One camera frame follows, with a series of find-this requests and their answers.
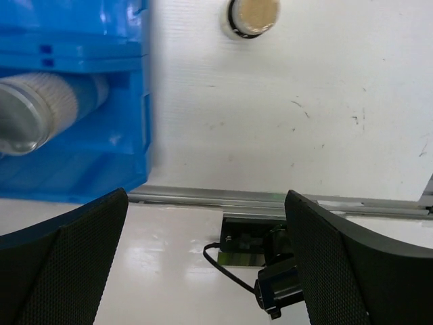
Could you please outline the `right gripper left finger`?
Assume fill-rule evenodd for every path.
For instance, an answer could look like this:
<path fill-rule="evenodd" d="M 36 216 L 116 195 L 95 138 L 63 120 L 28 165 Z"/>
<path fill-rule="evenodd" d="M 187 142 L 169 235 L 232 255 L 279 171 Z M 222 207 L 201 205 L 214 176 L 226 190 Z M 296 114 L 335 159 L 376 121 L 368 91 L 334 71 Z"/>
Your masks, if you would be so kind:
<path fill-rule="evenodd" d="M 1 236 L 2 324 L 92 324 L 124 227 L 118 188 Z"/>

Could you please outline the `silver-lid bead jar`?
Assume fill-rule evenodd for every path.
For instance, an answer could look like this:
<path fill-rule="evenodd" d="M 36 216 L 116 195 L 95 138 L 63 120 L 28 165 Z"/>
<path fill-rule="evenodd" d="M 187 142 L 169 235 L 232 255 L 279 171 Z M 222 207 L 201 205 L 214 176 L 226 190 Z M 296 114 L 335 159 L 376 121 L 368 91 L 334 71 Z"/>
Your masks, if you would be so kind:
<path fill-rule="evenodd" d="M 108 98 L 103 74 L 28 72 L 1 78 L 1 153 L 33 152 Z"/>

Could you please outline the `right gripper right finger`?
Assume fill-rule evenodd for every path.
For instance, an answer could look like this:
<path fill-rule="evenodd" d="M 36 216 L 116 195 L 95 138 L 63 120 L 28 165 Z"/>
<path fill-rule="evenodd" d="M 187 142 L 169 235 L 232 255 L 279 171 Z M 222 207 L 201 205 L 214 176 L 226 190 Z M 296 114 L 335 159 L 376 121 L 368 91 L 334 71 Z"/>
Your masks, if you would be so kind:
<path fill-rule="evenodd" d="M 285 212 L 311 324 L 432 323 L 432 249 L 373 232 L 293 190 Z"/>

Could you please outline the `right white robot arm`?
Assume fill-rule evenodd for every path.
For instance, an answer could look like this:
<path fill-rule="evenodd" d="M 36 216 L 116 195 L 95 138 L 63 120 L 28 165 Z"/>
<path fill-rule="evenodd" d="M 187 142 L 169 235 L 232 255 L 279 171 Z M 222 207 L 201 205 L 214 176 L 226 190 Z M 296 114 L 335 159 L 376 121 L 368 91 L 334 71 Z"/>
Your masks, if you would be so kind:
<path fill-rule="evenodd" d="M 431 324 L 432 250 L 293 191 L 260 222 L 254 284 L 210 256 L 248 229 L 211 213 L 153 213 L 117 189 L 1 231 L 2 324 Z"/>

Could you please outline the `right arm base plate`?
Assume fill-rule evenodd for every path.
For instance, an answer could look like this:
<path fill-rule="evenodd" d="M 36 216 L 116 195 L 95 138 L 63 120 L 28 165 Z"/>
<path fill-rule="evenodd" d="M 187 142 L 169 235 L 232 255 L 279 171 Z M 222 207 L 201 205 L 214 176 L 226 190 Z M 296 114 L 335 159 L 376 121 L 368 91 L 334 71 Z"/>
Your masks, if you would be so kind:
<path fill-rule="evenodd" d="M 211 257 L 205 248 L 205 258 L 221 266 L 296 267 L 287 223 L 282 219 L 224 217 L 219 241 L 211 249 L 217 257 Z"/>

